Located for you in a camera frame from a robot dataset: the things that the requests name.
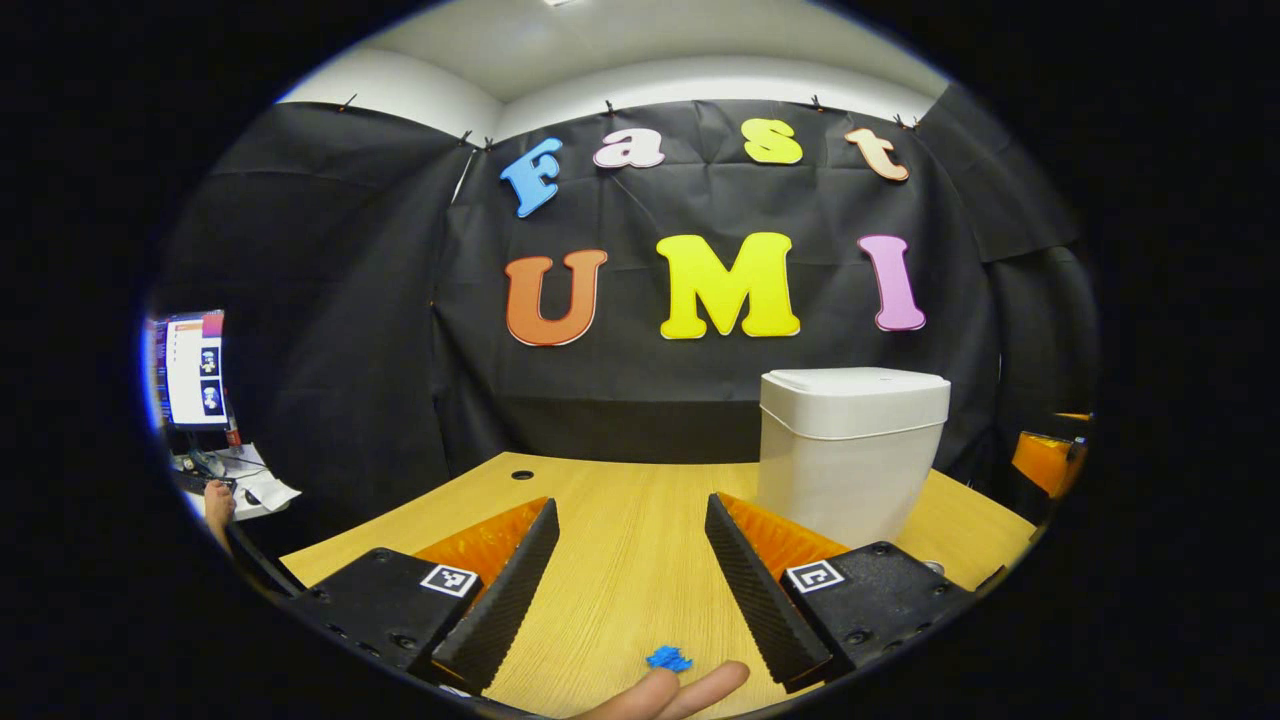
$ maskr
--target black curtain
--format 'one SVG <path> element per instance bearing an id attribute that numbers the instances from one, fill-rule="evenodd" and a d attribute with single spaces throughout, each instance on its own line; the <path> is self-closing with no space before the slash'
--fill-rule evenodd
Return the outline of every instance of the black curtain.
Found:
<path id="1" fill-rule="evenodd" d="M 1038 523 L 1048 497 L 1009 466 L 1018 437 L 1065 434 L 1071 428 L 1055 414 L 1089 414 L 1097 401 L 1101 329 L 1079 220 L 1053 188 L 1053 168 L 1039 167 L 966 88 L 947 87 L 916 135 L 973 228 L 1000 327 L 995 419 L 951 474 Z"/>
<path id="2" fill-rule="evenodd" d="M 284 553 L 449 479 L 431 402 L 430 288 L 471 155 L 380 113 L 271 106 L 195 191 L 155 311 L 227 310 L 227 392 L 246 442 L 302 491 Z"/>
<path id="3" fill-rule="evenodd" d="M 785 120 L 804 150 L 794 165 L 755 163 L 740 127 Z M 666 160 L 602 169 L 602 138 L 622 128 L 662 133 Z M 870 128 L 893 143 L 904 183 L 869 169 L 844 138 Z M 544 138 L 558 192 L 527 218 L 502 170 Z M 984 438 L 996 413 L 1000 316 L 978 228 L 952 178 L 918 133 L 851 111 L 771 101 L 671 102 L 549 126 L 477 154 L 448 210 L 438 332 L 468 370 L 443 391 L 445 445 L 458 469 L 511 447 L 617 461 L 727 462 L 759 456 L 760 375 L 778 368 L 882 365 L 940 374 L 952 383 L 937 465 L 950 468 Z M 792 241 L 787 279 L 795 337 L 728 336 L 668 341 L 669 279 L 659 240 L 703 236 L 730 268 L 744 238 L 778 232 Z M 883 332 L 869 258 L 860 237 L 909 243 L 906 266 L 924 328 Z M 1024 247 L 1019 238 L 1010 243 Z M 562 258 L 602 249 L 596 315 L 572 343 L 530 347 L 504 322 L 507 278 L 518 258 L 554 261 L 541 311 L 568 307 Z M 707 319 L 705 310 L 700 310 Z M 746 306 L 740 315 L 745 316 Z"/>

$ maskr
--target human hand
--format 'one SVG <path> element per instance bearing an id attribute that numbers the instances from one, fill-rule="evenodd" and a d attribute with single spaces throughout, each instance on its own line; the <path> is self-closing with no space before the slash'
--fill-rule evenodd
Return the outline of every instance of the human hand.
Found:
<path id="1" fill-rule="evenodd" d="M 751 670 L 730 660 L 684 688 L 676 674 L 654 667 L 639 683 L 572 720 L 681 720 L 724 700 Z"/>
<path id="2" fill-rule="evenodd" d="M 205 521 L 214 532 L 220 532 L 232 521 L 236 512 L 236 498 L 232 491 L 221 480 L 210 480 L 205 484 Z"/>

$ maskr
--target white trash can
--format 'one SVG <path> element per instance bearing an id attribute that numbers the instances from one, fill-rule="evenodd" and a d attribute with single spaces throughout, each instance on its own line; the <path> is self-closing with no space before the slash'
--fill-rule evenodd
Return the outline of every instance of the white trash can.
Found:
<path id="1" fill-rule="evenodd" d="M 893 542 L 938 451 L 951 383 L 883 368 L 760 378 L 755 503 L 850 548 Z"/>

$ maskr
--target blue small block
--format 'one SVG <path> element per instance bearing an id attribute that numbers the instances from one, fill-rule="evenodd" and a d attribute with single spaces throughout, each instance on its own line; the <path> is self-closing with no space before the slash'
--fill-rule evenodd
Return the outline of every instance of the blue small block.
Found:
<path id="1" fill-rule="evenodd" d="M 669 644 L 659 647 L 653 655 L 645 657 L 645 661 L 649 662 L 649 667 L 666 667 L 672 673 L 684 673 L 694 666 L 692 660 L 680 656 L 678 647 L 671 647 Z"/>

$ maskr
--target wooden table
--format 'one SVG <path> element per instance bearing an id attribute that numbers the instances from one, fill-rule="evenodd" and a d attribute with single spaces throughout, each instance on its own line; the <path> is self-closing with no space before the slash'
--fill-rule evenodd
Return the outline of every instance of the wooden table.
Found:
<path id="1" fill-rule="evenodd" d="M 516 470 L 534 477 L 512 479 Z M 722 717 L 792 697 L 769 678 L 703 534 L 708 495 L 751 500 L 755 483 L 754 462 L 645 465 L 507 452 L 282 561 L 312 585 L 372 547 L 413 553 L 490 515 L 554 497 L 559 544 L 485 696 L 570 716 L 634 684 L 648 671 L 644 659 L 672 644 L 694 661 L 684 683 L 724 660 L 750 666 L 746 685 L 695 715 Z M 1014 512 L 932 471 L 896 543 L 941 562 L 948 579 L 973 589 L 1001 565 L 1012 566 L 1033 532 Z"/>

